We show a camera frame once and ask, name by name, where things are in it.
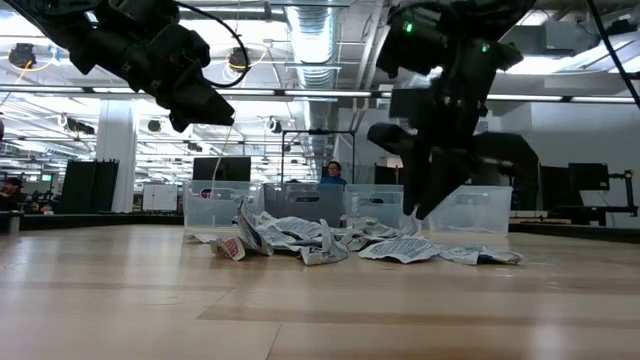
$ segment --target ventilation duct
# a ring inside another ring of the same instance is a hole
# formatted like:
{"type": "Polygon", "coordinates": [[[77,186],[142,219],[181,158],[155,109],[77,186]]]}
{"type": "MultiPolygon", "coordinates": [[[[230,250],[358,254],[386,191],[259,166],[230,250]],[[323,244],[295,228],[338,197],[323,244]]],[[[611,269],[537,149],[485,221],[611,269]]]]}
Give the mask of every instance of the ventilation duct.
{"type": "MultiPolygon", "coordinates": [[[[334,8],[317,6],[289,7],[287,18],[291,26],[291,46],[297,62],[309,67],[296,69],[298,82],[303,89],[333,89],[336,85],[334,69],[323,68],[334,59],[336,43],[336,17],[334,8]]],[[[306,101],[304,103],[305,123],[308,129],[334,130],[337,124],[338,104],[326,101],[306,101]]],[[[314,158],[331,155],[326,141],[333,143],[334,137],[310,136],[309,147],[314,158]]],[[[320,173],[321,161],[316,169],[320,173]]]]}

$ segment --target wooden table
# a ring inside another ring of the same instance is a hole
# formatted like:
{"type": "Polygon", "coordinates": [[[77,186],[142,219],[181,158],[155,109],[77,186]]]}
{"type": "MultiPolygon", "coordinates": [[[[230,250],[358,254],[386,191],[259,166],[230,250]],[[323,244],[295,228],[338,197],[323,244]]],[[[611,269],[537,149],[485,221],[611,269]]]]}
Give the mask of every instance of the wooden table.
{"type": "Polygon", "coordinates": [[[523,266],[304,267],[217,259],[181,235],[0,237],[0,358],[640,359],[637,245],[513,234],[483,241],[523,266]]]}

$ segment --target person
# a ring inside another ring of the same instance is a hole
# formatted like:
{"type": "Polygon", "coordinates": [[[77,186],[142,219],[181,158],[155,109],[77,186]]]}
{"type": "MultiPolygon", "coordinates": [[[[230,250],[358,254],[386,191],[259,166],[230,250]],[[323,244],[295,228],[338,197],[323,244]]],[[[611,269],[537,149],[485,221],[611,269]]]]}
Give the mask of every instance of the person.
{"type": "Polygon", "coordinates": [[[22,200],[22,181],[18,178],[8,178],[0,191],[0,211],[20,210],[22,200]]]}
{"type": "Polygon", "coordinates": [[[320,180],[320,184],[337,184],[347,185],[347,182],[341,177],[342,165],[337,161],[331,161],[327,168],[329,176],[325,176],[320,180]]]}

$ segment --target black monitor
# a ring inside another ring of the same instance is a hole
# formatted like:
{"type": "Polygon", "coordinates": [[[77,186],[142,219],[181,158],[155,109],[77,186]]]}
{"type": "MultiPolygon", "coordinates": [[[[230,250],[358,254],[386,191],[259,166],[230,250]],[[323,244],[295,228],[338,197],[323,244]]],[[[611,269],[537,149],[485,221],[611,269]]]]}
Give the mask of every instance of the black monitor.
{"type": "MultiPolygon", "coordinates": [[[[193,180],[205,181],[213,179],[213,172],[218,163],[217,157],[195,158],[193,161],[193,180]]],[[[219,181],[251,181],[250,157],[224,157],[220,160],[216,180],[219,181]]]]}
{"type": "Polygon", "coordinates": [[[375,184],[376,185],[396,185],[398,184],[399,169],[389,168],[386,166],[378,166],[375,168],[375,184]]]}
{"type": "Polygon", "coordinates": [[[563,206],[583,206],[580,192],[571,188],[568,168],[541,166],[540,183],[544,210],[551,211],[563,206]]]}
{"type": "Polygon", "coordinates": [[[569,164],[569,180],[574,191],[609,191],[607,164],[569,164]]]}

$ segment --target metal frame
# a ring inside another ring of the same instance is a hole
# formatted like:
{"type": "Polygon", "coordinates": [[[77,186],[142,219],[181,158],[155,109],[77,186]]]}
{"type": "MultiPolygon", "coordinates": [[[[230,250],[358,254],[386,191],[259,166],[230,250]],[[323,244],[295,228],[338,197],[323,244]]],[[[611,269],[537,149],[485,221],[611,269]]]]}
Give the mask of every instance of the metal frame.
{"type": "Polygon", "coordinates": [[[280,148],[280,186],[284,187],[284,148],[286,144],[286,136],[287,134],[308,134],[314,136],[328,136],[328,135],[339,135],[339,134],[348,134],[351,135],[353,147],[351,148],[351,162],[353,166],[351,167],[351,183],[355,184],[356,182],[356,132],[355,131],[333,131],[333,130],[283,130],[282,131],[282,147],[280,148]]]}

